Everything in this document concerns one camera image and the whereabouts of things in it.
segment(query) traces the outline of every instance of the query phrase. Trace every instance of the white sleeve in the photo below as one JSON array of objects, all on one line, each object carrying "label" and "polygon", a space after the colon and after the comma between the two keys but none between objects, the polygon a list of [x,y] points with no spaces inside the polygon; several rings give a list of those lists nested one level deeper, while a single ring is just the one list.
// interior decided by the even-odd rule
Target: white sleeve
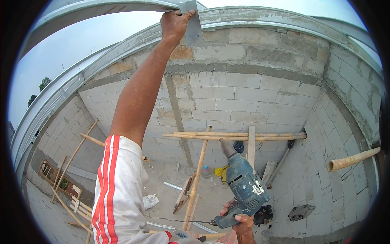
[{"label": "white sleeve", "polygon": [[169,243],[169,232],[152,234],[146,228],[141,189],[148,177],[138,144],[109,136],[97,174],[92,210],[96,244]]}]

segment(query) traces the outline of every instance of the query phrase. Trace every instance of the power drill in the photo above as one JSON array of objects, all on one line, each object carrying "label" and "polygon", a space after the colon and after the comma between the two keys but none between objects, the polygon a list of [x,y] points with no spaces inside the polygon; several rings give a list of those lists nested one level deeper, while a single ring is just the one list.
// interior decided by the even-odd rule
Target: power drill
[{"label": "power drill", "polygon": [[232,147],[231,141],[221,138],[220,142],[230,165],[226,171],[226,182],[235,202],[224,216],[216,216],[214,220],[220,228],[227,228],[239,223],[234,219],[238,214],[254,215],[271,196],[249,162]]}]

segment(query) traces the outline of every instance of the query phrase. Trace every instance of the concrete floor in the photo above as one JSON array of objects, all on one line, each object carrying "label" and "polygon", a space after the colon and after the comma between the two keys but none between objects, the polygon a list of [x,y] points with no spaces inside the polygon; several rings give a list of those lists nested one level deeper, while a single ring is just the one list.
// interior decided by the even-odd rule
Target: concrete floor
[{"label": "concrete floor", "polygon": [[[171,184],[182,187],[185,183],[186,179],[193,173],[194,169],[189,167],[180,166],[179,172],[176,171],[176,166],[173,164],[166,164],[157,161],[144,162],[144,167],[149,175],[149,181],[144,185],[146,188],[143,190],[142,195],[153,195],[156,194],[160,202],[145,211],[146,220],[154,223],[165,224],[169,226],[175,226],[176,229],[181,229],[183,223],[177,221],[168,221],[165,219],[153,219],[151,217],[164,217],[167,219],[177,219],[183,220],[185,216],[185,212],[187,209],[187,204],[183,206],[183,208],[176,214],[173,214],[173,206],[179,197],[180,191],[176,190],[172,187],[164,185],[164,181],[169,182]],[[210,179],[200,178],[197,193],[199,193],[199,202],[197,205],[197,211],[195,215],[195,220],[199,221],[210,221],[214,219],[216,215],[219,214],[222,206],[227,202],[233,199],[234,195],[232,191],[227,188],[221,188],[221,180],[217,176],[213,176],[213,181]],[[211,226],[209,224],[202,224],[205,227],[215,230],[217,232],[229,232],[230,228],[220,229],[217,226]],[[148,226],[151,230],[164,230],[155,226]],[[252,230],[255,236],[256,243],[267,243],[266,240],[263,240],[263,236],[261,235],[262,231],[267,230],[268,225],[261,227],[257,227],[253,225]],[[206,231],[199,229],[196,226],[193,226],[192,231],[197,233],[207,233]]]}]

